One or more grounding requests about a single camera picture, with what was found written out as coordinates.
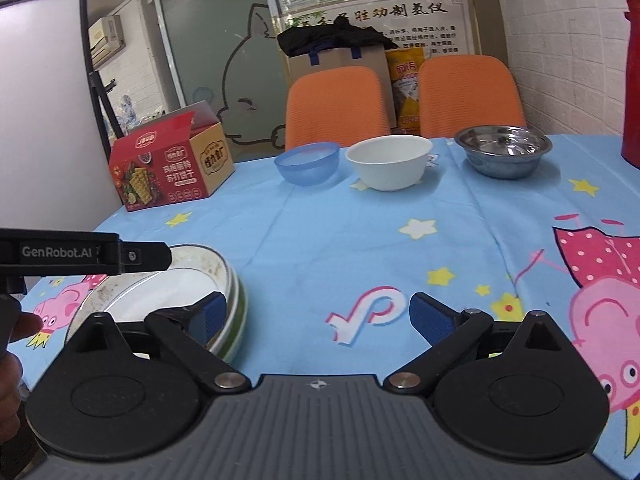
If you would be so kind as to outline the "person's left hand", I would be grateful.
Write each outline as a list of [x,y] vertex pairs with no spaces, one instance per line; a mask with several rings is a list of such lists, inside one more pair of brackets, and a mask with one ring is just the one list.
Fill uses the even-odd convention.
[[[23,312],[14,326],[11,342],[34,336],[41,330],[42,322],[38,315]],[[22,364],[13,353],[8,352],[1,359],[0,382],[0,442],[11,440],[20,429],[21,422],[17,412],[21,406],[18,392],[23,374]]]

